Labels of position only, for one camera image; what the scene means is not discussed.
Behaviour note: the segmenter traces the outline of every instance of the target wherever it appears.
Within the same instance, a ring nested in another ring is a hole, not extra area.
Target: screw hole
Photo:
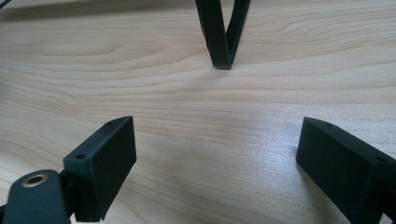
[[[381,161],[381,162],[387,162],[384,158],[381,157],[375,157],[376,160]]]
[[[76,158],[79,160],[85,159],[86,157],[87,157],[87,155],[85,155],[85,154],[79,154],[76,156]]]
[[[44,181],[47,180],[47,178],[48,177],[46,175],[34,175],[28,178],[27,180],[23,181],[22,185],[26,188],[31,188],[42,184]]]

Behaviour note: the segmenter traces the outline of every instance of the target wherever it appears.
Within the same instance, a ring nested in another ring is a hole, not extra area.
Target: wooden table
[[[14,0],[0,11],[0,203],[132,115],[137,163],[104,223],[347,223],[296,165],[301,125],[327,120],[396,158],[395,27],[392,0],[252,1],[220,71],[192,0]]]

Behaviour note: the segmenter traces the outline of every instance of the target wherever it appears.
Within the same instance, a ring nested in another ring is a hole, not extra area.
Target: black bracket
[[[297,163],[351,223],[396,220],[396,160],[328,122],[304,118]]]
[[[136,162],[132,117],[102,126],[64,158],[59,174],[41,170],[11,186],[0,224],[97,222],[104,219]]]
[[[250,0],[235,0],[227,33],[220,0],[195,0],[213,66],[231,69],[248,14]]]

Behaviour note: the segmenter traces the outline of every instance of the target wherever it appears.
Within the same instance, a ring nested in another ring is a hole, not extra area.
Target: black 3d printed part
[[[297,163],[351,223],[395,220],[396,160],[328,122],[304,118]]]
[[[218,69],[231,69],[244,29],[250,0],[235,0],[227,33],[224,28],[220,0],[195,0],[195,3],[213,66]]]
[[[132,117],[102,126],[64,158],[59,174],[41,170],[21,177],[0,207],[0,224],[97,222],[136,162]]]

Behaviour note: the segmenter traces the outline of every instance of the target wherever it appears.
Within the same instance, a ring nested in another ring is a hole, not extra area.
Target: black leg
[[[213,66],[218,69],[231,69],[250,0],[235,0],[227,33],[220,0],[195,0],[195,3]]]

